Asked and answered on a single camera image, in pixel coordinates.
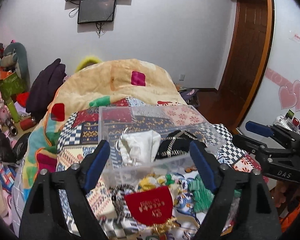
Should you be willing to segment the green knitted cloth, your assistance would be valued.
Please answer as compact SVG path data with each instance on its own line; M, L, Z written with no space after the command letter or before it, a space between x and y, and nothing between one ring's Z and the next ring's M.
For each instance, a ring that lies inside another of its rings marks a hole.
M189 182L188 189L192 193L194 212L207 212L213 202L214 194L205 187L200 175L196 175L194 180Z

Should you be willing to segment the floral patterned cloth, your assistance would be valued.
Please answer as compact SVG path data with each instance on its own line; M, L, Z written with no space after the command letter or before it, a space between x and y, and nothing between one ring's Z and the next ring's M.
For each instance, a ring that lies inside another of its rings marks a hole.
M137 192L167 186L173 200L173 211L177 214L190 216L199 222L194 210L194 195L190 190L190 184L195 181L194 177L172 172L165 175L149 174L142 178L135 187Z

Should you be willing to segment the patchwork patterned blanket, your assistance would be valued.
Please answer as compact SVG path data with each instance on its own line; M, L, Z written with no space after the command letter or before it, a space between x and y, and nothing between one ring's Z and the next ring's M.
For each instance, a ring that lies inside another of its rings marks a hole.
M213 194L204 186L190 155L189 144L206 145L221 164L250 172L260 166L236 148L223 124L210 124L189 105L150 106L127 98L110 107L72 113L58 140L56 170L67 170L94 152L101 140L110 154L104 173L86 198L109 239L192 239ZM162 235L132 217L125 197L168 187L175 228Z

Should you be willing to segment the black gold-trimmed pouch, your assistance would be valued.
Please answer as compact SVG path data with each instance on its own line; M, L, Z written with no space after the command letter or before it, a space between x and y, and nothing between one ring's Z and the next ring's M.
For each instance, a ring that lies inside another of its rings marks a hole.
M161 140L154 160L156 161L188 154L190 152L190 144L192 141L197 141L206 152L206 145L199 141L194 134L188 131L176 130Z

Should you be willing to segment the brown wooden door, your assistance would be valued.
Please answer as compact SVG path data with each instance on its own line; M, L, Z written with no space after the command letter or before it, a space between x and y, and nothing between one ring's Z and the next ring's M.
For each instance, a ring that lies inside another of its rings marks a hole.
M237 0L234 31L218 89L220 122L236 132L266 71L274 32L274 0Z

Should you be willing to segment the red cylinder can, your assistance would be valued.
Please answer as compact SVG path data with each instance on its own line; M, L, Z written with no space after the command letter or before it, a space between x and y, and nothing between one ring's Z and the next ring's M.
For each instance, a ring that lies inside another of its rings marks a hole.
M26 118L20 122L20 127L23 131L33 128L36 126L36 120L33 117Z

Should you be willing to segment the red velvet pouch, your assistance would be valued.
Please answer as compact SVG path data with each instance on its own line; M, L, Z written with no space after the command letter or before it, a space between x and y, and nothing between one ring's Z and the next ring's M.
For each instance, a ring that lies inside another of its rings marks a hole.
M168 186L131 193L124 199L131 216L146 226L164 224L172 218L173 199Z

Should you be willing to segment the pink rabbit figurine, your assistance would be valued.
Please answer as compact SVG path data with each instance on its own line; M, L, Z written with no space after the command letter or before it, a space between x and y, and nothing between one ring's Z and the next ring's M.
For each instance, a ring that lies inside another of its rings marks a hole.
M4 99L2 98L2 94L0 91L0 122L5 124L6 120L10 118L10 112L5 105Z

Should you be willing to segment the clear plastic storage box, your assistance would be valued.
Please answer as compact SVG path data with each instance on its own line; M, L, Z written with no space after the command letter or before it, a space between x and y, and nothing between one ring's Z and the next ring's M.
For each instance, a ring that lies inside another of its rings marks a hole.
M150 173L183 173L193 161L176 142L190 136L215 154L225 144L216 129L190 105L101 107L99 135L109 142L110 157L102 172L107 187L136 186Z

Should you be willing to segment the dark purple coat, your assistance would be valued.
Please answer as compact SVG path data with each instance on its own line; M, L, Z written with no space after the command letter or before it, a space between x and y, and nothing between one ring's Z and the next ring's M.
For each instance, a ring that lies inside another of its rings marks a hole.
M33 82L26 101L26 112L38 123L47 112L59 87L66 77L65 64L56 59L42 70Z

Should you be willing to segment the green cardboard box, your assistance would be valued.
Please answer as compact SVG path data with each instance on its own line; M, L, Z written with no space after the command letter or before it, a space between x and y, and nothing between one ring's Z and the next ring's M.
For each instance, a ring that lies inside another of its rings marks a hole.
M1 97L6 101L12 95L23 93L27 90L25 80L19 78L16 73L9 75L4 80L0 80Z

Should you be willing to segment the beige fleece blanket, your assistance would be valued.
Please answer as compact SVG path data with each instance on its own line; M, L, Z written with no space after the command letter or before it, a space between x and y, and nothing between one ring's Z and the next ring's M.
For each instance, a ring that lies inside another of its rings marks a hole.
M93 64L70 76L55 92L52 102L39 124L30 134L22 168L23 193L27 199L44 159L55 161L52 136L57 135L65 121L51 119L52 107L64 104L65 118L91 106L107 106L127 97L149 105L184 105L169 73L163 68L137 59L113 60Z

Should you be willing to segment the yellow fuzzy plush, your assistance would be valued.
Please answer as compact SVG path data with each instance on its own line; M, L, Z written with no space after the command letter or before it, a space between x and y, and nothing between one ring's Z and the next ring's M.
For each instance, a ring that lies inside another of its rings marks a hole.
M76 67L75 72L79 72L80 70L83 70L84 68L87 68L93 64L101 63L102 60L96 56L86 56Z

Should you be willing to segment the white drawstring pouch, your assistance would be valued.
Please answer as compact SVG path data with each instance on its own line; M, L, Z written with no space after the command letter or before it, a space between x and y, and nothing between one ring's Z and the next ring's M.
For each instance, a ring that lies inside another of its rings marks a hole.
M140 166L152 163L161 143L161 135L154 130L123 132L115 147L122 158L123 166Z

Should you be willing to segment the wall power outlet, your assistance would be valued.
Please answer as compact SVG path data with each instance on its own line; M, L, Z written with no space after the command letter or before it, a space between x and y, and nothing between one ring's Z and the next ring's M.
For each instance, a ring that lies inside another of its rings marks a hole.
M180 81L184 81L184 79L185 79L185 74L180 74L179 75L179 80Z

